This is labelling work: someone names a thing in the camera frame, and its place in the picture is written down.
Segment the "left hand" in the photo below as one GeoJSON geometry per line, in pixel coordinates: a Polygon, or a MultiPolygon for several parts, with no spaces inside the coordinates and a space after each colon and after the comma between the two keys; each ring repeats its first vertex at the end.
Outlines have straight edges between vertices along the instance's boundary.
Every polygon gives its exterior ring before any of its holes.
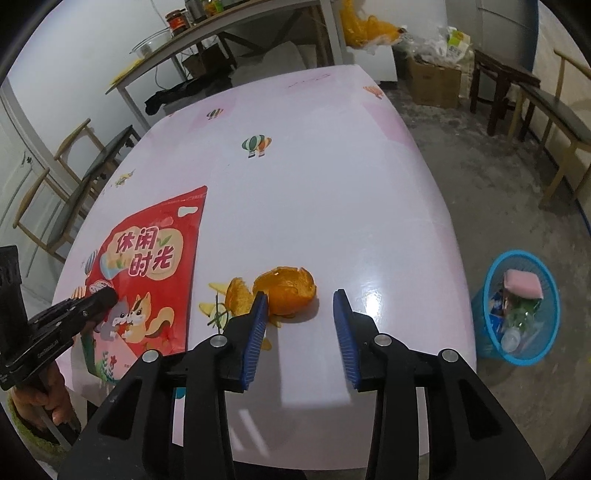
{"type": "Polygon", "coordinates": [[[64,377],[57,364],[50,364],[45,373],[46,384],[42,390],[30,386],[13,387],[10,390],[10,397],[19,417],[39,430],[45,430],[46,425],[37,413],[37,407],[49,411],[56,426],[70,423],[76,418],[64,377]]]}

